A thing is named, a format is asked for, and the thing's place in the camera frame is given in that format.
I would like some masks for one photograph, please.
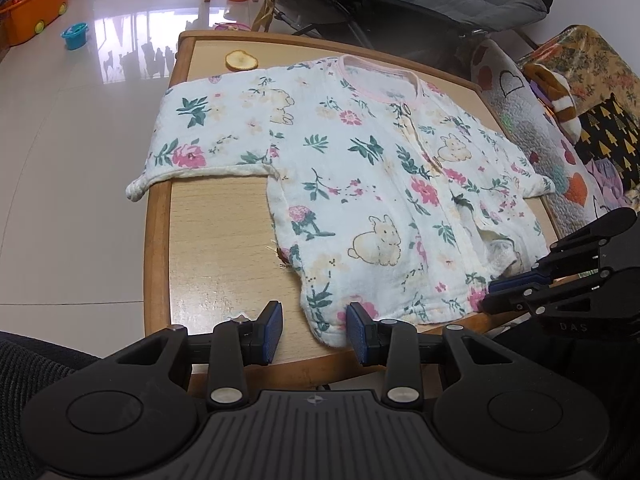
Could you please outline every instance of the quilted blanket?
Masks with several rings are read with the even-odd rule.
[[[547,195],[545,201],[558,236],[567,236],[606,213],[594,177],[516,64],[493,40],[478,46],[471,74],[500,115],[510,140],[529,157],[537,173],[556,184],[556,193]]]

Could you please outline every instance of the black cushion with gold trees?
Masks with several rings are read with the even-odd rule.
[[[575,151],[583,163],[608,158],[618,170],[625,191],[640,184],[640,128],[616,96],[595,105],[580,116],[582,133]]]

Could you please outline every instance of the blue gripper pad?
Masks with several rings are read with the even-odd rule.
[[[527,283],[551,285],[552,282],[553,280],[550,277],[544,276],[543,274],[540,274],[535,270],[530,270],[529,272],[516,274],[515,276],[511,276],[510,278],[494,280],[489,283],[488,291],[489,294],[495,294],[496,292],[500,292],[501,290],[505,290],[507,288],[515,288],[517,286],[527,285]]]
[[[347,339],[353,346],[353,351],[360,364],[366,364],[369,357],[367,347],[366,321],[360,318],[352,304],[347,305]]]
[[[262,358],[266,363],[273,361],[280,335],[282,334],[282,304],[277,303],[273,312],[264,325],[264,345],[262,346]]]

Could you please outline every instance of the floral cushion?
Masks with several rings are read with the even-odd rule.
[[[600,34],[586,25],[572,25],[517,63],[535,62],[561,73],[568,81],[578,115],[609,98],[640,121],[640,78]]]

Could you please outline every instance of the garment sleeve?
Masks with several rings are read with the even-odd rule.
[[[511,177],[523,198],[556,192],[553,181],[546,176],[537,174],[523,151],[516,144],[502,133],[485,128],[478,118],[463,110],[451,97],[438,90],[437,87],[429,86],[429,88],[431,96],[440,102],[443,109],[455,110],[460,118],[469,123],[469,133],[477,145],[486,144],[489,150],[492,149],[495,152],[494,158],[489,150],[485,151],[487,158],[493,159],[492,163],[501,168],[504,174]]]
[[[556,192],[553,181],[536,173],[523,151],[504,135],[493,130],[484,130],[488,135],[487,142],[495,151],[495,164],[504,168],[523,198],[532,198]]]
[[[142,175],[127,186],[134,202],[156,182],[176,177],[269,174],[282,137],[273,119],[268,70],[178,84],[162,98]]]

